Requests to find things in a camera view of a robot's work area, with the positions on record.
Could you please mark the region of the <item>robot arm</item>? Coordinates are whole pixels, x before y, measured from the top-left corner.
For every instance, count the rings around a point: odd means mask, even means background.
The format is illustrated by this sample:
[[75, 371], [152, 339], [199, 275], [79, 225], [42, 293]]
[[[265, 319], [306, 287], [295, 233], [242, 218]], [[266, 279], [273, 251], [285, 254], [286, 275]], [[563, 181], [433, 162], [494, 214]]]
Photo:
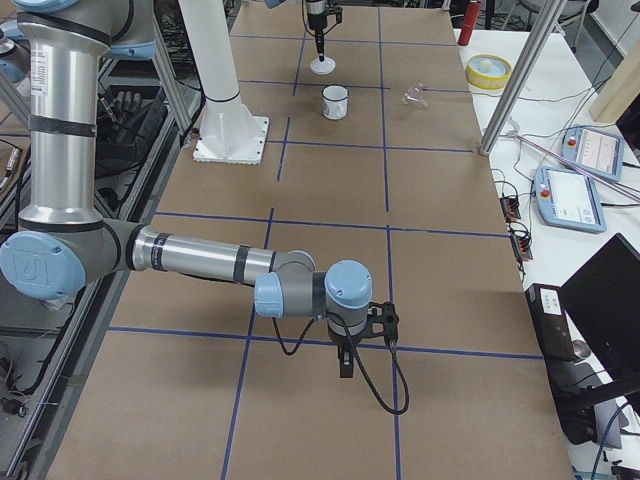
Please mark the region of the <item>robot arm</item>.
[[324, 37], [330, 15], [329, 2], [324, 0], [304, 0], [301, 7], [303, 25], [314, 38], [318, 60], [324, 62]]
[[149, 1], [21, 1], [17, 24], [30, 44], [31, 200], [1, 248], [1, 269], [19, 292], [54, 300], [116, 271], [153, 269], [247, 285], [264, 317], [328, 323], [340, 373], [361, 361], [372, 336], [372, 279], [343, 260], [317, 270], [303, 251], [160, 233], [106, 219], [95, 208], [97, 83], [102, 57], [148, 59], [156, 51]]

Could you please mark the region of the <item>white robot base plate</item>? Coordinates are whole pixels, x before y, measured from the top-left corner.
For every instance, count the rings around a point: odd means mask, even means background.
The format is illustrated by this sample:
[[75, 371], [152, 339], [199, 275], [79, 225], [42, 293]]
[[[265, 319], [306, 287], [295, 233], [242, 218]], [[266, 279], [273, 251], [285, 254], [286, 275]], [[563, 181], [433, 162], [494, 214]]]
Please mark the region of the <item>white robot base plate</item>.
[[238, 125], [225, 120], [220, 114], [203, 117], [199, 127], [199, 139], [193, 152], [196, 162], [258, 165], [261, 163], [269, 118], [249, 116]]

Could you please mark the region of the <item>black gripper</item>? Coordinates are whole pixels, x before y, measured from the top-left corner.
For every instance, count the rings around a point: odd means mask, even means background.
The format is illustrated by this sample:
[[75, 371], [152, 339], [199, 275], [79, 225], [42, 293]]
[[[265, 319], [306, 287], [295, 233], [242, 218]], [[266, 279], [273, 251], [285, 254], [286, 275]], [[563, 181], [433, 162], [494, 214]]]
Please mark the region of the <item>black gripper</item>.
[[354, 367], [354, 347], [346, 336], [331, 331], [331, 340], [337, 346], [337, 356], [339, 361], [339, 376], [341, 378], [351, 378]]
[[318, 60], [325, 60], [325, 52], [324, 52], [324, 30], [327, 27], [327, 15], [325, 13], [321, 14], [307, 14], [307, 22], [309, 29], [314, 35], [315, 46], [317, 50]]

